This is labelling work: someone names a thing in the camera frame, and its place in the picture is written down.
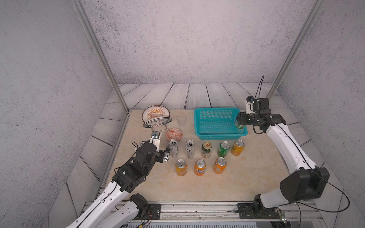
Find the orange yellow can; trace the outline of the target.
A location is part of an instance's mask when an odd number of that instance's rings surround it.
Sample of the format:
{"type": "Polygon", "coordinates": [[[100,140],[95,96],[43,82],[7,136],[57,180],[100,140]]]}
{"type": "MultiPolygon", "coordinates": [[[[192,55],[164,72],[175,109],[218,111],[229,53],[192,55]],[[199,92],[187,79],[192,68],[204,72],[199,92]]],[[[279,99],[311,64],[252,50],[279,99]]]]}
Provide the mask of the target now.
{"type": "Polygon", "coordinates": [[[178,159],[175,163],[176,174],[178,176],[185,176],[187,173],[187,164],[184,159],[178,159]]]}

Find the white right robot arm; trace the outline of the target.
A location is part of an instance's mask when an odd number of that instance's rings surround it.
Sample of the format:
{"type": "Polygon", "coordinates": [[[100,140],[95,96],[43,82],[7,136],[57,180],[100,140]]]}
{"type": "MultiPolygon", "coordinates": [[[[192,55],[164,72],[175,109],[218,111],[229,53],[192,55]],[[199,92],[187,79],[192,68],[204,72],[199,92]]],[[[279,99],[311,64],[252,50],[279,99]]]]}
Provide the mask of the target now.
{"type": "Polygon", "coordinates": [[[280,114],[272,114],[267,98],[246,98],[246,111],[238,113],[235,126],[259,127],[275,144],[289,172],[279,188],[255,196],[253,214],[262,219],[277,207],[297,201],[318,199],[330,173],[320,168],[301,149],[280,114]]]}

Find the orange Schweppes can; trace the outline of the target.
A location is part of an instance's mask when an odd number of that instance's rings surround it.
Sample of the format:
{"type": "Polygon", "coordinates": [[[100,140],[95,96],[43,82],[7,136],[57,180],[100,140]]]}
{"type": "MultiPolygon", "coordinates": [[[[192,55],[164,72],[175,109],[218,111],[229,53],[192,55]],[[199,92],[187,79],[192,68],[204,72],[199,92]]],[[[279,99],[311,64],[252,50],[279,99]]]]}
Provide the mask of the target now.
{"type": "Polygon", "coordinates": [[[244,141],[243,140],[236,140],[234,143],[233,143],[233,146],[231,148],[231,153],[234,155],[234,156],[239,156],[243,149],[245,147],[245,144],[244,144],[244,141]]]}

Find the orange Fanta can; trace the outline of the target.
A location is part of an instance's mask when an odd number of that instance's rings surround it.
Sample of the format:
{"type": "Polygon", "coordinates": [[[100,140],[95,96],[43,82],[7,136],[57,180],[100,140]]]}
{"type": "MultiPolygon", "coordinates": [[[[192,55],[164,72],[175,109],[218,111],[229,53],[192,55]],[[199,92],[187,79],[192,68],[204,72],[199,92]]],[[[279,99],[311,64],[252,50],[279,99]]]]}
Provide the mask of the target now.
{"type": "Polygon", "coordinates": [[[197,176],[203,176],[206,170],[206,162],[203,159],[198,159],[195,162],[194,173],[197,176]]]}

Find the green soda can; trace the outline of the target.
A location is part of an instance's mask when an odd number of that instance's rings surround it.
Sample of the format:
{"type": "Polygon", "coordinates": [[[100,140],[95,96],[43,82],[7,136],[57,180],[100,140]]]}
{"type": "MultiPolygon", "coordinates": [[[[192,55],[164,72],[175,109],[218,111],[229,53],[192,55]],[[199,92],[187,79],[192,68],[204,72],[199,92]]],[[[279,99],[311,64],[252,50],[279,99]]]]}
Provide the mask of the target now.
{"type": "Polygon", "coordinates": [[[219,145],[217,155],[225,158],[230,150],[230,144],[227,141],[223,141],[219,145]]]}

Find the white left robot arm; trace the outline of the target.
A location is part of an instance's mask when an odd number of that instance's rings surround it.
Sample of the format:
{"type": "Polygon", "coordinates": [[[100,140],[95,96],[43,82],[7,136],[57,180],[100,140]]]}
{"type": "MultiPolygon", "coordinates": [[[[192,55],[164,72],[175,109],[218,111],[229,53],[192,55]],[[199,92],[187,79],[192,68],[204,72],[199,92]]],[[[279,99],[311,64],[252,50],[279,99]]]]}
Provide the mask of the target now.
{"type": "Polygon", "coordinates": [[[167,162],[170,148],[159,149],[160,141],[151,138],[140,145],[132,142],[136,152],[120,166],[99,197],[81,214],[70,228],[119,228],[138,216],[147,213],[148,202],[139,193],[134,194],[112,215],[109,213],[151,173],[155,163],[167,162]]]}

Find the green white gold-top can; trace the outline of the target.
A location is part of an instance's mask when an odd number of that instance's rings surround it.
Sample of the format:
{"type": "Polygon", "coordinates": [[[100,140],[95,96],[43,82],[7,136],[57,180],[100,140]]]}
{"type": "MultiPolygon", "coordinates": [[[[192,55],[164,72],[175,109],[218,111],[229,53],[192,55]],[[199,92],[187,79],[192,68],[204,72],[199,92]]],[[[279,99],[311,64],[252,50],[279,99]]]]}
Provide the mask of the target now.
{"type": "Polygon", "coordinates": [[[203,158],[209,158],[211,156],[212,144],[210,142],[204,142],[201,147],[201,155],[203,158]]]}

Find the silver white drink can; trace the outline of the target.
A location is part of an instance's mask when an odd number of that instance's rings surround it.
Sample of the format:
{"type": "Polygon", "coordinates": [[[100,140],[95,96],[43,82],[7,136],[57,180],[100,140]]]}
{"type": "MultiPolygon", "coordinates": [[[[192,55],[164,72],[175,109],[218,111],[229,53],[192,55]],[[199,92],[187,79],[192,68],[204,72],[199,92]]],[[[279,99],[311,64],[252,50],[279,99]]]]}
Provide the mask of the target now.
{"type": "Polygon", "coordinates": [[[172,157],[178,157],[179,156],[178,142],[175,139],[171,139],[169,141],[169,147],[170,147],[170,155],[172,157]]]}

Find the orange can silver top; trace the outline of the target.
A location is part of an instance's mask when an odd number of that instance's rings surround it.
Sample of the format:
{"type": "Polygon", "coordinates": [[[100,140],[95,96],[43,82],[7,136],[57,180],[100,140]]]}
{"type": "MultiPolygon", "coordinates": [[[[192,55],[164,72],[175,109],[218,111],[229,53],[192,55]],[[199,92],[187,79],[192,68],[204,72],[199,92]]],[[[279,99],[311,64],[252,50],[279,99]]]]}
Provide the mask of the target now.
{"type": "Polygon", "coordinates": [[[225,170],[227,166],[227,161],[225,158],[223,157],[218,157],[216,160],[215,160],[215,164],[214,164],[214,167],[213,167],[213,171],[216,173],[216,174],[222,174],[225,170]]]}

